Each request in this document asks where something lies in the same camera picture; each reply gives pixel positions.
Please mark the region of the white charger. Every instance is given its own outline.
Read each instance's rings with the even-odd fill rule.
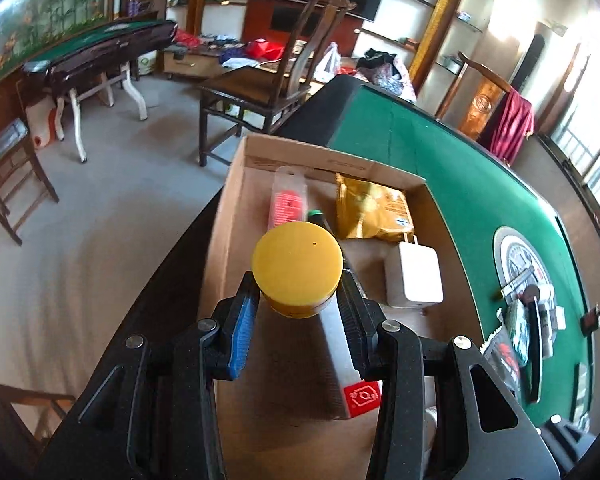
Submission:
[[[392,247],[384,259],[389,306],[422,308],[443,300],[436,250],[408,242]]]

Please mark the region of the tv stand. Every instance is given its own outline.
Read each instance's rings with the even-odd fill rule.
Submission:
[[[298,0],[248,0],[242,28],[242,41],[264,38],[285,44],[289,33],[304,8]],[[358,32],[362,28],[363,19],[346,14],[340,25],[333,31],[331,41],[338,44],[338,51],[343,56],[351,56],[358,40]],[[304,33],[311,34],[317,25],[317,18],[309,18]]]

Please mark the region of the maroon cloth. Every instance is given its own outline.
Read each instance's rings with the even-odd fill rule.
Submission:
[[[531,103],[512,89],[487,122],[478,143],[506,164],[512,164],[525,134],[533,130]]]

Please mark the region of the yellow jar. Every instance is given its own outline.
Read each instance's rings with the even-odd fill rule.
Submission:
[[[287,317],[311,317],[327,305],[338,286],[342,251],[320,226],[288,222],[258,241],[251,269],[273,310]]]

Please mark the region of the green table surface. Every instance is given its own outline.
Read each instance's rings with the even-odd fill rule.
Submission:
[[[92,28],[87,32],[78,34],[72,38],[69,38],[62,43],[57,44],[55,47],[45,50],[38,54],[35,58],[30,59],[29,63],[40,62],[40,61],[51,61],[58,59],[69,54],[73,54],[80,50],[83,50],[91,45],[101,43],[102,41],[114,38],[124,32],[137,30],[138,28],[147,27],[162,23],[162,20],[147,20],[145,22],[125,22],[125,23],[107,23],[101,27]],[[125,25],[124,29],[118,28],[120,25]]]
[[[586,364],[591,377],[592,355],[588,339],[580,332],[585,305],[577,271],[555,211],[430,117],[364,87],[353,97],[330,148],[426,179],[458,247],[485,338],[499,326],[496,311],[505,306],[504,301],[493,299],[500,287],[493,235],[499,227],[510,226],[529,240],[548,269],[557,304],[565,309],[567,328],[558,332],[553,357],[543,362],[540,402],[525,401],[523,407],[536,426],[555,413],[571,418],[576,365]]]

